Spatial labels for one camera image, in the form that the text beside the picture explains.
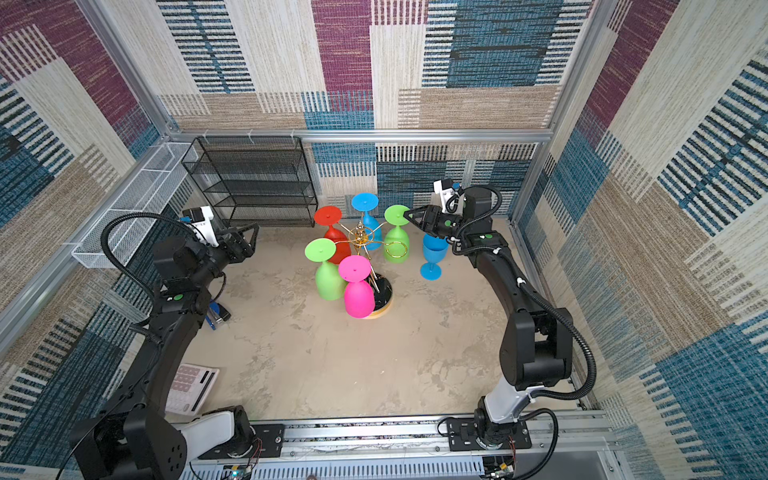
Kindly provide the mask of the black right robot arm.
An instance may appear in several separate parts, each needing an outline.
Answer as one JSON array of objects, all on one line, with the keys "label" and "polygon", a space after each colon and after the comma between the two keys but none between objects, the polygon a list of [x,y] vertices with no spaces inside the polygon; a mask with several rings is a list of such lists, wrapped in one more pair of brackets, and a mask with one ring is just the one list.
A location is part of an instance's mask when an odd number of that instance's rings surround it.
[{"label": "black right robot arm", "polygon": [[574,326],[530,285],[508,242],[493,228],[502,195],[490,185],[463,188],[438,180],[437,205],[410,209],[405,217],[425,234],[445,240],[488,281],[507,316],[499,348],[502,377],[474,413],[477,443],[500,448],[528,420],[524,410],[538,398],[562,401],[586,397],[597,381],[594,353]]}]

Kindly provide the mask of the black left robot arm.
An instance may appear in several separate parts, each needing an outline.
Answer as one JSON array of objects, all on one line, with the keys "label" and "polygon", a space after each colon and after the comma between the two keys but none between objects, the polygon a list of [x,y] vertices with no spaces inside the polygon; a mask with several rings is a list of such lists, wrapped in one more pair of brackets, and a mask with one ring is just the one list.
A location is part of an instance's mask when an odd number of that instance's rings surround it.
[{"label": "black left robot arm", "polygon": [[98,415],[75,424],[71,457],[86,479],[177,479],[188,463],[219,450],[250,455],[256,434],[244,408],[222,408],[177,428],[165,418],[174,378],[213,300],[209,290],[230,264],[253,256],[259,227],[231,227],[207,240],[190,222],[171,219],[183,233],[153,247],[160,282],[145,291],[153,301],[146,319],[131,325],[144,341]]}]

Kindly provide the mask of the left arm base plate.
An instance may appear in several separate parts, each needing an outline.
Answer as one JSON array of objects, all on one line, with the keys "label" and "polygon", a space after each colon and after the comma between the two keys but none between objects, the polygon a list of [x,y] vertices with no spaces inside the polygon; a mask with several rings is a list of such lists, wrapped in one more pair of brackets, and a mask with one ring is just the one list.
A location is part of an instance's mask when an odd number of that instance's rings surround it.
[{"label": "left arm base plate", "polygon": [[282,452],[283,424],[251,424],[245,436],[217,445],[198,456],[199,460],[277,458]]}]

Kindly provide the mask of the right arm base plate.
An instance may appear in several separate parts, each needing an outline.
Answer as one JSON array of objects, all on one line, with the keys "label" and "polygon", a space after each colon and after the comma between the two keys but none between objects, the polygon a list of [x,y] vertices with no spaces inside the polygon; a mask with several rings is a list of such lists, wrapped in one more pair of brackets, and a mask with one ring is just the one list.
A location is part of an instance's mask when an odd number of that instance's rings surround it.
[{"label": "right arm base plate", "polygon": [[438,433],[445,437],[454,451],[499,451],[530,449],[532,441],[524,422],[495,424],[474,418],[448,416],[437,424]]}]

